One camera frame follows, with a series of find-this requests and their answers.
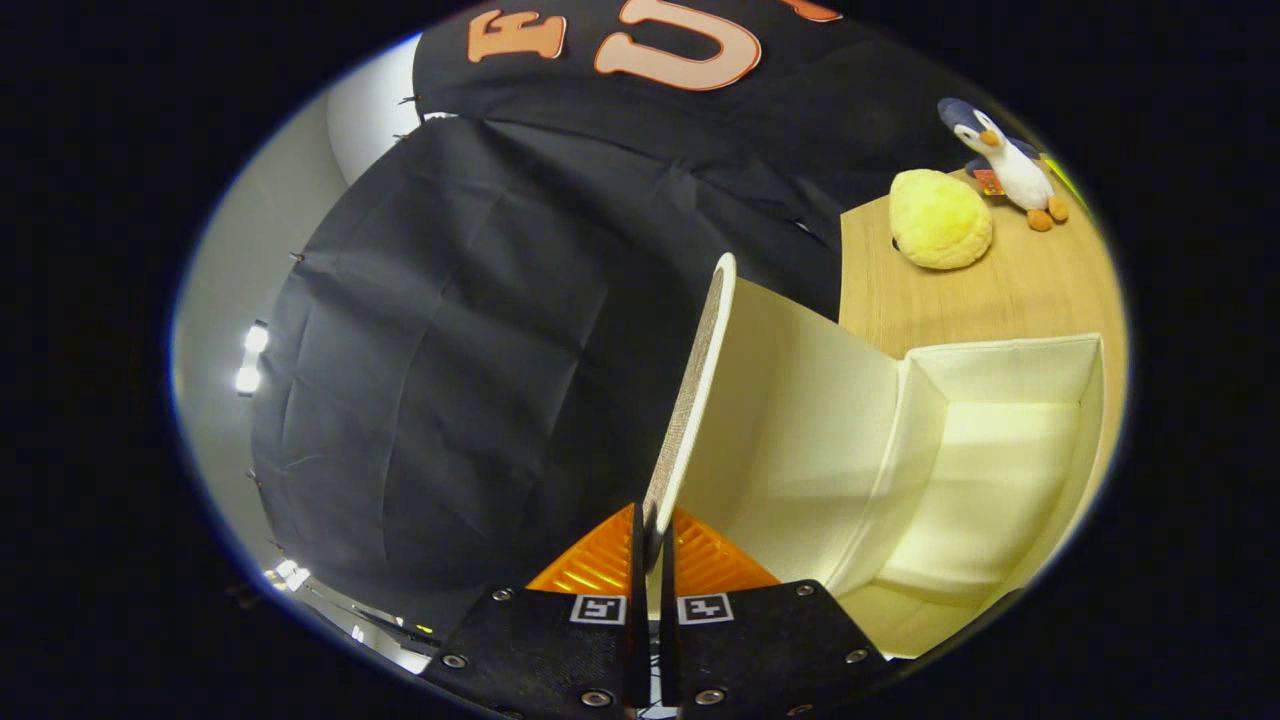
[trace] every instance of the white wall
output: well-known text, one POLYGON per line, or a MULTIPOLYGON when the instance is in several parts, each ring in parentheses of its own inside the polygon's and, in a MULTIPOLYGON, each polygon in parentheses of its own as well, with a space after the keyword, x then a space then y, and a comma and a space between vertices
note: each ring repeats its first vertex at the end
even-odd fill
POLYGON ((413 102, 413 50, 421 33, 361 65, 329 91, 329 140, 347 184, 417 127, 413 102))
POLYGON ((243 337, 269 318, 293 260, 347 190, 329 145, 326 99, 302 108, 232 183, 196 250, 173 329, 173 389, 196 471, 260 568, 279 551, 251 468, 251 401, 237 397, 243 337))

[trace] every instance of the stuffed penguin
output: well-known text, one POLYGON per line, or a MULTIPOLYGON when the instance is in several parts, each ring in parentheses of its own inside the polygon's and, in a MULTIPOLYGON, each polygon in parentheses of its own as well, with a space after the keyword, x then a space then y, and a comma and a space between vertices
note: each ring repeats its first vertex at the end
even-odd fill
POLYGON ((1027 224, 1044 232, 1053 227, 1053 220, 1066 220, 1066 204, 1055 193, 1044 170, 1032 161, 1039 158, 1036 147, 1006 137, 986 113, 964 100, 943 97, 938 115, 960 142, 982 155, 965 165, 965 170, 970 176, 974 169, 995 172, 1005 195, 1027 211, 1027 224))
POLYGON ((888 190, 893 247, 922 268, 972 265, 991 247, 991 208, 968 183, 937 170, 905 170, 888 190))

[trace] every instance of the orange letter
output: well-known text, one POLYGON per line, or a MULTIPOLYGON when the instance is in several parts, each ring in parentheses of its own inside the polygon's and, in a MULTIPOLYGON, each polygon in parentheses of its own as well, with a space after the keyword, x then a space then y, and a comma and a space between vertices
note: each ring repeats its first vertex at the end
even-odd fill
POLYGON ((627 0, 618 10, 618 19, 627 24, 658 20, 705 35, 721 45, 709 60, 690 60, 639 45, 625 32, 604 38, 595 54, 599 73, 631 73, 682 90, 716 90, 737 82, 760 61, 760 41, 746 28, 724 18, 663 3, 663 0, 627 0))
POLYGON ((838 20, 845 17, 835 10, 828 10, 820 5, 814 5, 809 0, 782 0, 791 9, 796 12, 797 15, 806 20, 813 20, 815 23, 829 23, 831 20, 838 20))
POLYGON ((538 53, 543 58, 559 58, 564 46, 564 18, 554 15, 543 24, 527 26, 538 13, 502 15, 489 10, 471 20, 467 28, 467 60, 479 63, 489 55, 503 53, 538 53), (497 32, 488 32, 493 27, 497 32))

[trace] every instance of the ceiling light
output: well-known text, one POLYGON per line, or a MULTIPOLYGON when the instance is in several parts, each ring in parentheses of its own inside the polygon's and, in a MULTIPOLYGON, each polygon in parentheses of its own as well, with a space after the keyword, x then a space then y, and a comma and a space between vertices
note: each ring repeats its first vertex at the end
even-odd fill
POLYGON ((266 328, 262 325, 253 325, 248 329, 248 334, 244 336, 244 347, 250 352, 261 352, 266 348, 266 341, 269 336, 266 328))
POLYGON ((257 368, 241 368, 236 373, 236 392, 248 395, 257 389, 257 386, 261 382, 262 375, 259 374, 257 368))

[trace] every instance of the penguin plush toy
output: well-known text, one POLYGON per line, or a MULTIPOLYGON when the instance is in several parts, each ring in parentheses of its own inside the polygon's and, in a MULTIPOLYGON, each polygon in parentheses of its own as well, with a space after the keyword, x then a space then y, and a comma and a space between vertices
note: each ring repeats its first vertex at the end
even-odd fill
POLYGON ((965 172, 973 177, 977 170, 992 170, 1005 195, 1027 210, 1027 224, 1044 232, 1053 227, 1053 220, 1066 220, 1066 204, 1055 193, 1044 170, 1032 160, 1039 158, 1039 150, 1006 137, 986 113, 964 100, 942 99, 938 115, 960 142, 979 155, 965 165, 965 172))

